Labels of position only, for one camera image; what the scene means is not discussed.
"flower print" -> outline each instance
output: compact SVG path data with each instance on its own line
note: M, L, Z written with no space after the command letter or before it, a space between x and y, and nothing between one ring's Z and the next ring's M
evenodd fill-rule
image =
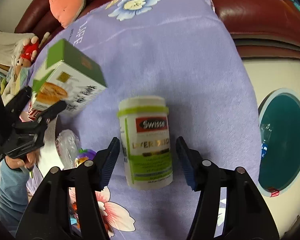
M227 199L221 199L220 200L221 203L226 204L227 203ZM219 208L219 214L218 214L218 227L221 226L221 224L225 221L225 217L226 217L226 208Z
M119 0L112 0L110 3L108 3L108 5L106 6L105 10L107 10L108 8L110 8L111 6L113 6L114 4L116 4Z
M70 203L75 203L75 190L74 188L69 189ZM130 216L129 212L117 203L110 202L110 190L106 186L99 192L96 191L96 198L98 201L100 214L103 219L106 231L109 237L114 236L113 228L131 232L136 230L134 227L135 220Z
M159 1L160 0L122 0L118 3L118 8L108 16L116 17L119 21L132 19L135 15L150 11L152 6L156 5Z

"purple toy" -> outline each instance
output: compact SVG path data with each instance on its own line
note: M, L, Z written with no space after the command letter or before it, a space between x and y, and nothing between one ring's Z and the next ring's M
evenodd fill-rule
M74 160L74 166L78 167L81 163L84 163L86 160L92 160L96 156L96 152L90 149L80 150L80 154Z

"human hand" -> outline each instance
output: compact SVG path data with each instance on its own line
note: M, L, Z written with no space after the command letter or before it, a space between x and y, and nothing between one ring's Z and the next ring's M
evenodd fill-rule
M6 156L6 163L13 170L20 168L22 166L24 166L26 168L31 168L34 166L34 164L37 161L39 161L39 159L40 159L40 150L38 149L38 150L27 153L27 158L25 161L18 159L18 158L12 159L12 158Z

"bread image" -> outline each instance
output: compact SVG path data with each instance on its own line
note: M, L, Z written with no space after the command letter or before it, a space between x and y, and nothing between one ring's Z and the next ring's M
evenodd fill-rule
M59 100L67 97L68 93L63 88L55 84L45 82L37 95L37 101L47 105L53 105Z

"food package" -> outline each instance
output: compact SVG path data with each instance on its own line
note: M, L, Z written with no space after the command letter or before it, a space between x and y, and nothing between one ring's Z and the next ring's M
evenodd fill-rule
M64 113L77 114L106 89L100 66L62 39L48 51L34 77L31 105L43 111L64 100Z

